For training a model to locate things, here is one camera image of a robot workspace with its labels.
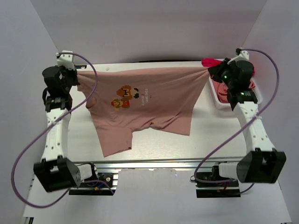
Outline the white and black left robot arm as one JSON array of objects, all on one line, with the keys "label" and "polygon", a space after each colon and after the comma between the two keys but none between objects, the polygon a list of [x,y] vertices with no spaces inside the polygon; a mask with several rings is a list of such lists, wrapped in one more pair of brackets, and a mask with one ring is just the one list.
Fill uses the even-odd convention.
[{"label": "white and black left robot arm", "polygon": [[76,67],[56,65],[42,72],[46,88],[43,103],[49,130],[41,161],[34,164],[33,171],[46,192],[88,186],[98,183],[99,175],[93,163],[76,165],[68,159],[68,126],[72,109],[70,90],[78,86]]}]

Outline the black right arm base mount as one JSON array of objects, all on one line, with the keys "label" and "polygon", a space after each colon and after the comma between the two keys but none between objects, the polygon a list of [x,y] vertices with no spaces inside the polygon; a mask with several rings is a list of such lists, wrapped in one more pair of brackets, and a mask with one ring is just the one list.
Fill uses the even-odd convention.
[{"label": "black right arm base mount", "polygon": [[190,181],[196,184],[197,198],[234,198],[241,197],[238,181],[222,182],[228,180],[219,175],[218,165],[212,166],[209,172],[198,172],[198,179],[210,181],[212,183],[199,182],[192,175]]}]

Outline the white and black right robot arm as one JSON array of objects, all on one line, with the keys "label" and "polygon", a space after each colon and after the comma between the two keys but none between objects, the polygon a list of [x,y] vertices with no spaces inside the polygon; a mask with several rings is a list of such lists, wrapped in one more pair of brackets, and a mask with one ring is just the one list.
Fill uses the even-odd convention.
[{"label": "white and black right robot arm", "polygon": [[223,162],[211,174],[211,181],[222,186],[228,178],[242,183],[275,183],[286,162],[286,155],[277,151],[258,115],[258,100],[250,88],[254,66],[247,60],[230,61],[208,68],[211,78],[224,83],[227,99],[237,117],[246,143],[246,155],[239,162]]}]

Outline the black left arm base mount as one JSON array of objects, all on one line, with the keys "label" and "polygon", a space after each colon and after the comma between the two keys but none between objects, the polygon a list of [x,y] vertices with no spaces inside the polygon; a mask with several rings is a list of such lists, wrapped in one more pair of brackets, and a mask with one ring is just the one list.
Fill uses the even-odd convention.
[{"label": "black left arm base mount", "polygon": [[100,182],[82,183],[78,188],[69,191],[71,196],[112,196],[116,191],[117,173],[98,173]]}]

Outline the dusty pink t shirt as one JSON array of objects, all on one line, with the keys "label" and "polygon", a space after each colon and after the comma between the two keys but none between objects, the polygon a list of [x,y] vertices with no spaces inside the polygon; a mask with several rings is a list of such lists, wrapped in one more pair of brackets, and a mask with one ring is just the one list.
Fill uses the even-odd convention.
[{"label": "dusty pink t shirt", "polygon": [[208,78],[204,67],[79,72],[78,91],[86,97],[103,156],[129,150],[133,132],[150,127],[189,135]]}]

